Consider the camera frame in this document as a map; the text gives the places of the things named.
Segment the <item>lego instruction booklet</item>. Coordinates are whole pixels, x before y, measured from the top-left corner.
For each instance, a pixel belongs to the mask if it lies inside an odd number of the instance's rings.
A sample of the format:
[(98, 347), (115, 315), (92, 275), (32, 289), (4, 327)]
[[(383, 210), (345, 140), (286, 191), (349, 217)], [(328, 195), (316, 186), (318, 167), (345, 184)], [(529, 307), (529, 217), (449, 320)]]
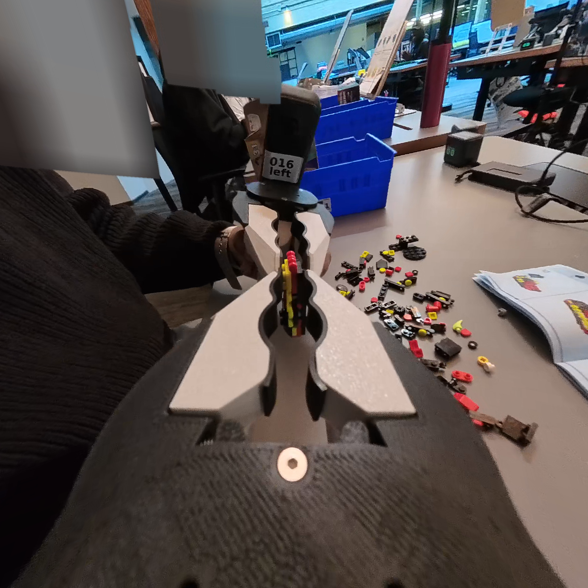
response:
[(558, 264), (473, 281), (540, 328), (554, 364), (587, 398), (587, 273)]

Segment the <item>maroon bottle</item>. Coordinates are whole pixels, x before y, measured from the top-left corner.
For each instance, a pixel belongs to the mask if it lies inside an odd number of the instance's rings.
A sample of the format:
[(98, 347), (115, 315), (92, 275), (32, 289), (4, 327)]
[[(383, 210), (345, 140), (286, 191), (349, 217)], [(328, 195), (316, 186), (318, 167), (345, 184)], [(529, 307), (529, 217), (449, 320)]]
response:
[(435, 40), (430, 44), (424, 79), (420, 128), (434, 128), (439, 125), (451, 52), (451, 36), (445, 41)]

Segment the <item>cardboard sign board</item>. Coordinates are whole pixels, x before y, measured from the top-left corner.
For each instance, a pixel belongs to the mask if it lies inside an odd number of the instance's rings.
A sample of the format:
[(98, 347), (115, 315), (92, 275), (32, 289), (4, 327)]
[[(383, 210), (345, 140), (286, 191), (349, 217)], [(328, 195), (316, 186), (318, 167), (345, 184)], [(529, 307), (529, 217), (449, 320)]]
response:
[(408, 23), (413, 1), (395, 1), (375, 46), (369, 67), (360, 83), (360, 95), (375, 99), (380, 95), (392, 67)]

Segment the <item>black flat device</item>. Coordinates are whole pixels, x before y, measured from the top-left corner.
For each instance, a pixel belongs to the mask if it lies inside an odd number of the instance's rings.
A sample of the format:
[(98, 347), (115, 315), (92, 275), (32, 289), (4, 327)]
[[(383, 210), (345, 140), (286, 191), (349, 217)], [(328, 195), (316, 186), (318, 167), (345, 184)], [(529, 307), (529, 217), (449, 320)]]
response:
[(519, 187), (550, 187), (555, 178), (556, 174), (545, 172), (543, 166), (535, 169), (496, 161), (475, 166), (467, 174), (468, 180), (508, 192), (515, 192)]

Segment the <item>wooden background desk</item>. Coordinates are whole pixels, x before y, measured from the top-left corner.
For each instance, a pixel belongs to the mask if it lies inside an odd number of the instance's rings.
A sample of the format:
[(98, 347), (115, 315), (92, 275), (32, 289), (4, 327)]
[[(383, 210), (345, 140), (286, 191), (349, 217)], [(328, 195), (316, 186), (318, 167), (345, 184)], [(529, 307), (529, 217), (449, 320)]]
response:
[(562, 84), (566, 78), (568, 83), (587, 89), (587, 55), (564, 56), (564, 52), (562, 45), (494, 52), (452, 61), (450, 68), (457, 71), (459, 80), (481, 80), (472, 116), (474, 121), (481, 121), (490, 82), (498, 77), (530, 76), (542, 82), (551, 70), (554, 83)]

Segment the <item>black office chair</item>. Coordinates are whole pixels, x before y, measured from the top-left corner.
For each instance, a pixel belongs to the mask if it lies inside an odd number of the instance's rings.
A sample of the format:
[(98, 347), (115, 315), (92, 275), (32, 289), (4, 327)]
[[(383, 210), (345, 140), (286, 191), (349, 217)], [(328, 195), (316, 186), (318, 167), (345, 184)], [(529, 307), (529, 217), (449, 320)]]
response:
[(226, 183), (249, 160), (246, 128), (211, 89), (171, 85), (160, 90), (142, 76), (156, 127), (156, 150), (172, 172), (182, 208), (210, 221), (232, 221)]

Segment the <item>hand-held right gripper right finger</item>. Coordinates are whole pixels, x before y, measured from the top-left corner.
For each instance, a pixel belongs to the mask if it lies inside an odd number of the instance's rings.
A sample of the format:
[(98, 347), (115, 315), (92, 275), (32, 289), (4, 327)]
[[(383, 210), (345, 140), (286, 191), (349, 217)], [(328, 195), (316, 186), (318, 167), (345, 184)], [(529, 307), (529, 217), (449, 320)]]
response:
[(313, 347), (306, 404), (313, 420), (386, 420), (416, 415), (404, 384), (376, 331), (377, 325), (316, 272), (309, 288), (306, 332)]

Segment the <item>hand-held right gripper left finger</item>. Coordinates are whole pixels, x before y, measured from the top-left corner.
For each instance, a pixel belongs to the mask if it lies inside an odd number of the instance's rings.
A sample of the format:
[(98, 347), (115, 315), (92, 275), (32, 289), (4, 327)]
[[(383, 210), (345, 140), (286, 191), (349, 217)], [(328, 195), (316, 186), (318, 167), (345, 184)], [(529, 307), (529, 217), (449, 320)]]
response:
[(276, 403), (281, 276), (269, 273), (211, 320), (169, 410), (216, 420), (256, 420)]

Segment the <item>pile of lego pieces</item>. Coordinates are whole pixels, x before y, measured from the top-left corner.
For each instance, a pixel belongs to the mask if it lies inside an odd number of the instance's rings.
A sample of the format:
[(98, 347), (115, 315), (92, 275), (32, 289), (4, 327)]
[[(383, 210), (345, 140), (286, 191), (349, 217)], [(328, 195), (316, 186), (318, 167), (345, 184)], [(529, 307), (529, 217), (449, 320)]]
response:
[(334, 276), (336, 290), (348, 300), (359, 293), (371, 293), (363, 312), (377, 317), (388, 333), (408, 345), (410, 353), (445, 386), (475, 427), (500, 433), (522, 447), (530, 445), (537, 423), (525, 423), (511, 415), (499, 419), (481, 413), (468, 394), (473, 374), (450, 367), (463, 350), (450, 333), (470, 337), (471, 332), (461, 321), (452, 327), (443, 321), (443, 313), (454, 305), (450, 293), (439, 289), (416, 291), (419, 270), (410, 264), (400, 265), (425, 259), (427, 251), (417, 245), (418, 241), (414, 234), (397, 234), (394, 242), (377, 255), (363, 251), (357, 262), (342, 261)]

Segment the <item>red yellow black lego model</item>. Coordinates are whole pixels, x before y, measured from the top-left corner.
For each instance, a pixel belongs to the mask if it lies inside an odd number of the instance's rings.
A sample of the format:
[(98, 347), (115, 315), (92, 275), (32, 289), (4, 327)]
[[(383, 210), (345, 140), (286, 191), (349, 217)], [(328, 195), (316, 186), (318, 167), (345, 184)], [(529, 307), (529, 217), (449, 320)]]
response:
[(281, 265), (282, 298), (279, 318), (291, 338), (302, 337), (306, 331), (307, 304), (300, 263), (294, 251), (287, 251)]

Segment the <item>person's left hand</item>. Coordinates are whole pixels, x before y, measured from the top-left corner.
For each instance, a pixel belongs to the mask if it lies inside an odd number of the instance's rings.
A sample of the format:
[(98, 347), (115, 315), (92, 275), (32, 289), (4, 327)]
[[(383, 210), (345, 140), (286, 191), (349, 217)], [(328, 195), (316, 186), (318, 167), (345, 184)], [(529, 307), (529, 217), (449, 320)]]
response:
[(245, 244), (245, 229), (240, 225), (234, 225), (230, 228), (227, 251), (233, 269), (238, 275), (243, 275), (257, 280), (258, 269), (254, 259), (247, 251)]

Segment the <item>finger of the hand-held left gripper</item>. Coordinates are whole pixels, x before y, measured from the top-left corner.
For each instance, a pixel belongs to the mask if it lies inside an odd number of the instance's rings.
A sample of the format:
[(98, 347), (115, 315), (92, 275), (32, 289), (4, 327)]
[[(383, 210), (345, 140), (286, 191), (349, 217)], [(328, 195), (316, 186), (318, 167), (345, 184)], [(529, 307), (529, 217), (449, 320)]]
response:
[(329, 211), (303, 211), (294, 215), (294, 237), (301, 267), (322, 277), (330, 263), (329, 244), (333, 216)]
[(277, 211), (248, 204), (244, 239), (258, 281), (281, 269), (288, 245), (288, 221), (280, 219)]

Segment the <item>blue plastic bin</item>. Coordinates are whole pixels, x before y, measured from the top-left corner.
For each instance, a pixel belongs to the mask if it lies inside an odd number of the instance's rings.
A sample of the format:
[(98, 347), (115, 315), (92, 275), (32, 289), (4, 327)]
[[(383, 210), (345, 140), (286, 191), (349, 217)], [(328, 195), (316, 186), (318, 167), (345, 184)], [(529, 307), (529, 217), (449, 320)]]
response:
[(367, 134), (385, 140), (392, 136), (398, 99), (361, 99), (322, 110), (315, 132), (317, 145), (345, 138), (363, 140)]
[(318, 165), (301, 188), (329, 204), (333, 217), (386, 208), (396, 151), (371, 134), (316, 145)]

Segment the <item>black cube charger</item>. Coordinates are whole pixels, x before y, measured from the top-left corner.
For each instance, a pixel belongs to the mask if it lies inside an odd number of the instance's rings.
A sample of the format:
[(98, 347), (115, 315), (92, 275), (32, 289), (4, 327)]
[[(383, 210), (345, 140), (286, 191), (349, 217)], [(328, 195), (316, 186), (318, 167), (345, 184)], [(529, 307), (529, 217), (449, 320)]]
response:
[(461, 130), (446, 138), (443, 161), (445, 164), (463, 168), (478, 163), (483, 135), (474, 131)]

